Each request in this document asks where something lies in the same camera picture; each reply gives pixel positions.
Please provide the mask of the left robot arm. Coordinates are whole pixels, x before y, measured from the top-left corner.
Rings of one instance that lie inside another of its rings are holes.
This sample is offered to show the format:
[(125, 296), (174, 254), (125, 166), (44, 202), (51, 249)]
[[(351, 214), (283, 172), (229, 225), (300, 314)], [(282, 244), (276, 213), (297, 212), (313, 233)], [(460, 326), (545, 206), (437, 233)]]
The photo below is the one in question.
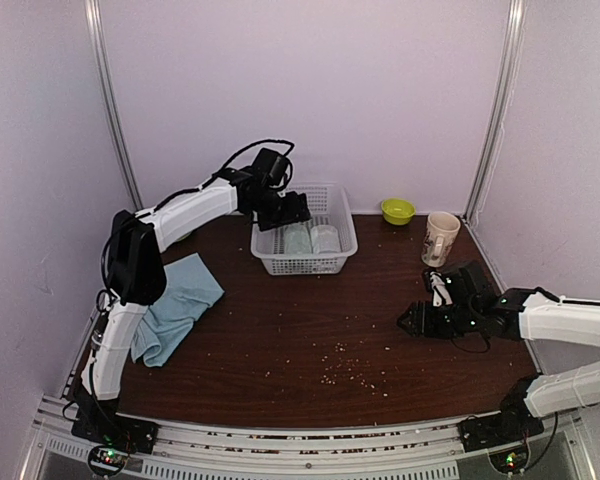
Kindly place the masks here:
[(101, 256), (104, 310), (91, 337), (91, 352), (74, 400), (86, 429), (103, 444), (124, 433), (115, 415), (120, 381), (131, 340), (147, 311), (164, 293), (162, 255), (207, 223), (238, 212), (260, 231), (310, 219), (307, 196), (291, 191), (293, 165), (287, 154), (258, 142), (255, 160), (240, 169), (225, 162), (201, 185), (174, 192), (153, 207), (119, 211)]

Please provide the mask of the light blue towel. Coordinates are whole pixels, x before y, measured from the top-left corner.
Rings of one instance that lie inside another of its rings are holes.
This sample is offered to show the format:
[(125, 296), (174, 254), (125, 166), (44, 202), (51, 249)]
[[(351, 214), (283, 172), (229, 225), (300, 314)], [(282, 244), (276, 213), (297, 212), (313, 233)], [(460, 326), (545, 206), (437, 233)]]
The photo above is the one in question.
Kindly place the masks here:
[(223, 296), (224, 289), (198, 253), (165, 267), (166, 289), (144, 314), (130, 356), (148, 368), (163, 367), (195, 323)]

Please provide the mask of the white plastic basket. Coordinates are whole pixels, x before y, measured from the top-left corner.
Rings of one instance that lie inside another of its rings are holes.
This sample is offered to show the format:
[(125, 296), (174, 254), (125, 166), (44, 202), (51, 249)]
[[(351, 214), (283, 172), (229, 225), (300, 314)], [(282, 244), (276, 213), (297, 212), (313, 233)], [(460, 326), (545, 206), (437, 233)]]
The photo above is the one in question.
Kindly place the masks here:
[(343, 186), (299, 183), (310, 219), (262, 232), (252, 227), (251, 253), (273, 276), (337, 274), (358, 250), (352, 213)]

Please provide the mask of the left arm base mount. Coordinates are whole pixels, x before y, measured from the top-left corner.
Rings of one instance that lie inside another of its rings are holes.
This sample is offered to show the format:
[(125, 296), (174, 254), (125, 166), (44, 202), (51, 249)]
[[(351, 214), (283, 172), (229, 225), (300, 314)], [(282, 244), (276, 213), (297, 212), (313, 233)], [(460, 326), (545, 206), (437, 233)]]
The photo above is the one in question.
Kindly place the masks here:
[(118, 429), (106, 424), (104, 432), (97, 432), (86, 420), (76, 420), (71, 428), (74, 437), (94, 443), (87, 453), (87, 466), (100, 477), (120, 474), (131, 456), (151, 454), (158, 434), (154, 422), (117, 417)]

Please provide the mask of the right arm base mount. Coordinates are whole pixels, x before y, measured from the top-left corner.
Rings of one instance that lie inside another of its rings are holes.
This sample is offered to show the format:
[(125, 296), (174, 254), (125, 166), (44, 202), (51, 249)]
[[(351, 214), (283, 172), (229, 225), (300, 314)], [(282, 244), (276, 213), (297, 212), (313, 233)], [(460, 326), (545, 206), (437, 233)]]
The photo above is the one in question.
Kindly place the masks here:
[(486, 450), (491, 466), (500, 474), (523, 473), (532, 463), (529, 440), (544, 432), (540, 419), (515, 413), (469, 416), (458, 424), (466, 453)]

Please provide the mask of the green panda towel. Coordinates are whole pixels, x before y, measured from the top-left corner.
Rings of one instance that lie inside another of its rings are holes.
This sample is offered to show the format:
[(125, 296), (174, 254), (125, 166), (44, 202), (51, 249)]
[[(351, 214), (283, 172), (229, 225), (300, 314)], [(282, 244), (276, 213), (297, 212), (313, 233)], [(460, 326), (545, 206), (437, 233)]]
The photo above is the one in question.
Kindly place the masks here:
[(310, 232), (304, 224), (290, 225), (285, 229), (284, 253), (288, 255), (313, 253)]

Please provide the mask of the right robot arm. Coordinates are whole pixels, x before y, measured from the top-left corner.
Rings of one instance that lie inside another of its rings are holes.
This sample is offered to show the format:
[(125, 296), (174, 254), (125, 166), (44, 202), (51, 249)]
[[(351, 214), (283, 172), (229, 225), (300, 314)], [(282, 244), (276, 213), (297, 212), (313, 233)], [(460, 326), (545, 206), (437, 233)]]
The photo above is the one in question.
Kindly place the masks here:
[[(412, 337), (455, 340), (478, 334), (484, 340), (552, 340), (600, 348), (600, 300), (572, 299), (542, 287), (497, 293), (476, 261), (423, 274), (432, 298), (416, 301), (397, 319)], [(492, 430), (515, 440), (531, 424), (566, 410), (600, 403), (600, 361), (516, 383), (502, 401)]]

